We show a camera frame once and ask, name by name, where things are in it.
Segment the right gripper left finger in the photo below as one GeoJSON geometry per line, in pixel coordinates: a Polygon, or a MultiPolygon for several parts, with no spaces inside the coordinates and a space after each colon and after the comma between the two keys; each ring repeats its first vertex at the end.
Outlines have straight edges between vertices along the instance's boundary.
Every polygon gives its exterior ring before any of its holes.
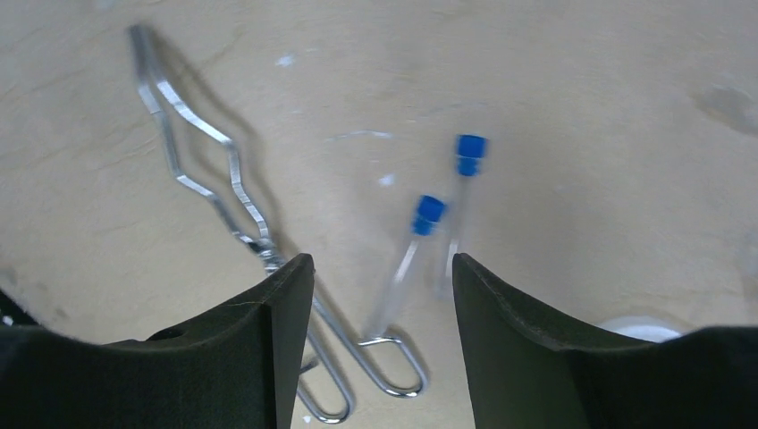
{"type": "Polygon", "coordinates": [[[143,341],[54,332],[1,297],[4,428],[286,428],[315,283],[300,254],[143,341]]]}

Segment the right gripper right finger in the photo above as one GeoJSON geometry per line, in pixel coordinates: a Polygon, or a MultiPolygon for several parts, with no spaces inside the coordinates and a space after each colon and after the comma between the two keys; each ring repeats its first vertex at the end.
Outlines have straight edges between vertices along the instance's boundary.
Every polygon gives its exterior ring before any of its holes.
{"type": "Polygon", "coordinates": [[[757,330],[710,326],[662,343],[603,330],[467,254],[454,304],[479,428],[754,428],[757,330]]]}

